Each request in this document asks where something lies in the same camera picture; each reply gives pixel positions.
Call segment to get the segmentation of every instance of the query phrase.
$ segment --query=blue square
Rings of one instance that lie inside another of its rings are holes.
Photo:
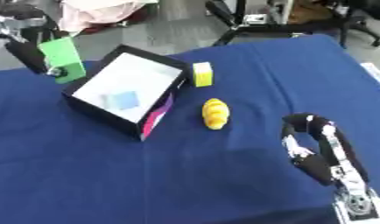
[[[137,93],[134,91],[110,94],[106,97],[110,109],[133,109],[139,106]]]

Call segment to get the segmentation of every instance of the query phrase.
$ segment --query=table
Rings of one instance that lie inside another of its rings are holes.
[[[0,223],[222,223],[320,211],[333,188],[295,169],[279,139],[281,117],[297,112],[336,121],[380,193],[380,85],[331,38],[173,57],[211,62],[215,85],[184,87],[144,143],[71,110],[48,77],[0,72]],[[232,112],[220,131],[201,119],[213,97]]]

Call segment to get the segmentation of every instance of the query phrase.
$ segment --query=pink cloth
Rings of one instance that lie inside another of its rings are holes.
[[[123,0],[85,1],[67,0],[62,5],[63,16],[60,29],[67,32],[81,32],[91,24],[111,24],[126,19],[143,3],[137,1],[120,3]]]

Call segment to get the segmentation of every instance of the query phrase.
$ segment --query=cube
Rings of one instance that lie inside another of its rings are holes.
[[[213,70],[209,62],[193,64],[194,85],[198,88],[213,85]]]

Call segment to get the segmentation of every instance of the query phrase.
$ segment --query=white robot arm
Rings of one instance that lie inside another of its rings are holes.
[[[0,4],[0,39],[6,49],[36,74],[54,77],[67,75],[66,70],[50,67],[38,42],[58,39],[64,33],[42,10],[24,3]]]
[[[341,224],[380,224],[380,197],[345,136],[326,118],[297,114],[284,118],[282,141],[293,164],[324,186],[334,185],[334,210]],[[320,154],[299,146],[295,132],[307,132]]]

